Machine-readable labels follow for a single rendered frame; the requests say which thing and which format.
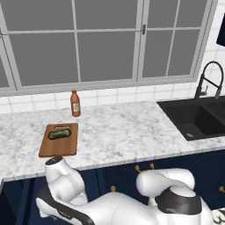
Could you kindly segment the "green cucumber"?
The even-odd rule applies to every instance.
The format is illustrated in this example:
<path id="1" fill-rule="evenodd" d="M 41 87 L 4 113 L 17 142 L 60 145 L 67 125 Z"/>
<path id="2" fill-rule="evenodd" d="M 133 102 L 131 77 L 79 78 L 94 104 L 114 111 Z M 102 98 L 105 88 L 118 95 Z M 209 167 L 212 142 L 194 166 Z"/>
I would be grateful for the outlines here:
<path id="1" fill-rule="evenodd" d="M 57 131 L 53 131 L 50 132 L 47 137 L 50 140 L 56 140 L 56 139 L 61 139 L 61 138 L 67 138 L 70 137 L 71 132 L 69 129 L 64 129 L 64 130 L 57 130 Z"/>

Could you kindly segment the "wooden cutting board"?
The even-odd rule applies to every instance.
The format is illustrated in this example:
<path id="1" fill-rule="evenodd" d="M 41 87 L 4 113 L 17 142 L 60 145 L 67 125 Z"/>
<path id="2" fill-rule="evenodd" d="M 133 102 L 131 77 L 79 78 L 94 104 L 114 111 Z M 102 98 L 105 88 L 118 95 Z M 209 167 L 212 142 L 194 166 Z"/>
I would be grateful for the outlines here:
<path id="1" fill-rule="evenodd" d="M 70 137 L 50 140 L 47 135 L 50 132 L 57 130 L 69 129 Z M 42 143 L 40 145 L 39 157 L 53 157 L 53 156 L 73 156 L 76 154 L 77 146 L 77 123 L 66 124 L 49 124 L 46 127 Z"/>

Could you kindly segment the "brown sauce bottle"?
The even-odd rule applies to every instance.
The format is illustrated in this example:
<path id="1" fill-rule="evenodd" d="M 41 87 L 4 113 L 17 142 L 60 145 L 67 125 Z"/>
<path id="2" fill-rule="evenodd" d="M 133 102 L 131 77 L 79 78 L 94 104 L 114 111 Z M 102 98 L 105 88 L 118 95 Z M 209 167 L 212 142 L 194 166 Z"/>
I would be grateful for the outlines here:
<path id="1" fill-rule="evenodd" d="M 72 91 L 70 97 L 71 112 L 74 117 L 79 117 L 81 115 L 80 98 L 78 97 L 76 90 Z"/>

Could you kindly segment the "grey framed window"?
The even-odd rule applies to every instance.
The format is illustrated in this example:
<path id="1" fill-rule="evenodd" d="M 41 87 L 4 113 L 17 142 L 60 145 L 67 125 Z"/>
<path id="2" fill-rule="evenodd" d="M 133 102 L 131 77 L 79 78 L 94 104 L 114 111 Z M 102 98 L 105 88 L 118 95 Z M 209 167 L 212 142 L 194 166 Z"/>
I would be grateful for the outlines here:
<path id="1" fill-rule="evenodd" d="M 217 3 L 0 0 L 0 94 L 194 82 Z"/>

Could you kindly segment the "navy cupboard front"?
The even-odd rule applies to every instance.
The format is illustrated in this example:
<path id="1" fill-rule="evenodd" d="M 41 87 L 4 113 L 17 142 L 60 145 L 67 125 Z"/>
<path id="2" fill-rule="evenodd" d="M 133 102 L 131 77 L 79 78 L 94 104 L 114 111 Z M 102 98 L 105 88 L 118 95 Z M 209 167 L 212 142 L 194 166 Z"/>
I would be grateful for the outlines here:
<path id="1" fill-rule="evenodd" d="M 41 218 L 36 194 L 44 177 L 9 181 L 0 194 L 0 215 L 5 225 L 51 225 L 50 218 Z"/>
<path id="2" fill-rule="evenodd" d="M 148 203 L 148 198 L 142 196 L 136 188 L 137 171 L 133 164 L 123 164 L 98 169 L 80 171 L 85 183 L 85 191 L 88 201 L 111 191 L 111 187 L 116 188 L 116 192 L 121 192 L 127 196 Z"/>
<path id="3" fill-rule="evenodd" d="M 194 176 L 194 191 L 211 209 L 225 207 L 225 150 L 176 156 L 153 161 L 155 169 L 188 169 Z"/>

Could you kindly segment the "black double sink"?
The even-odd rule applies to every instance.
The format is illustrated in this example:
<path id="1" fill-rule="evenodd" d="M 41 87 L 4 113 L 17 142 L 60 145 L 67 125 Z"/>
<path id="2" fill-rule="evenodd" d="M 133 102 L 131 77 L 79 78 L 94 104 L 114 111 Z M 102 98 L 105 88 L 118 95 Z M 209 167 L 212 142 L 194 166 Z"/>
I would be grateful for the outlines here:
<path id="1" fill-rule="evenodd" d="M 225 136 L 225 97 L 158 101 L 188 141 Z"/>

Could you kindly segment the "black spring tap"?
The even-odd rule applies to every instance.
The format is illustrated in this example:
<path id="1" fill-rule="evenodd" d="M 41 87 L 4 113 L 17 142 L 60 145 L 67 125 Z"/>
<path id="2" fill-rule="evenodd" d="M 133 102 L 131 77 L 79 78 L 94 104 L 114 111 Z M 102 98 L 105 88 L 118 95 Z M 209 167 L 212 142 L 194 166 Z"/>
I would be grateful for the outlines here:
<path id="1" fill-rule="evenodd" d="M 217 85 L 216 83 L 212 82 L 211 80 L 205 78 L 205 72 L 206 72 L 206 70 L 207 70 L 207 67 L 208 67 L 209 65 L 211 65 L 211 64 L 217 65 L 217 66 L 219 67 L 219 69 L 220 69 L 220 72 L 221 72 L 221 81 L 220 81 L 220 83 L 219 83 L 218 85 Z M 215 93 L 215 95 L 214 95 L 214 98 L 215 98 L 215 99 L 218 99 L 218 98 L 220 97 L 220 95 L 221 95 L 221 89 L 222 89 L 222 85 L 223 85 L 223 81 L 224 81 L 224 71 L 223 71 L 223 68 L 222 68 L 222 66 L 221 66 L 221 64 L 220 64 L 219 62 L 216 62 L 216 61 L 210 61 L 210 62 L 208 62 L 207 65 L 204 67 L 204 69 L 203 69 L 203 71 L 202 71 L 202 73 L 201 73 L 201 75 L 200 75 L 200 81 L 199 81 L 199 84 L 198 84 L 197 89 L 196 89 L 196 91 L 195 91 L 195 95 L 194 95 L 194 99 L 195 99 L 195 100 L 199 100 L 201 95 L 207 94 L 207 90 L 206 90 L 205 92 L 204 92 L 204 91 L 203 91 L 203 92 L 201 91 L 202 84 L 203 84 L 203 81 L 204 81 L 204 80 L 207 81 L 208 83 L 212 84 L 214 87 L 217 88 L 216 93 Z"/>

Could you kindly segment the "black wall cupboard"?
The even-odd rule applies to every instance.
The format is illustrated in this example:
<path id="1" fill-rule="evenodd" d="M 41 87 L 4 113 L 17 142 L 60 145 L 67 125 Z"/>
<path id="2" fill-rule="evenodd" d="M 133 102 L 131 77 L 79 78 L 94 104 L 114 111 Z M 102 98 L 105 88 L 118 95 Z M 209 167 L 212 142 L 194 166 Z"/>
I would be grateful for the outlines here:
<path id="1" fill-rule="evenodd" d="M 221 22 L 221 28 L 216 41 L 217 45 L 225 47 L 225 16 Z"/>

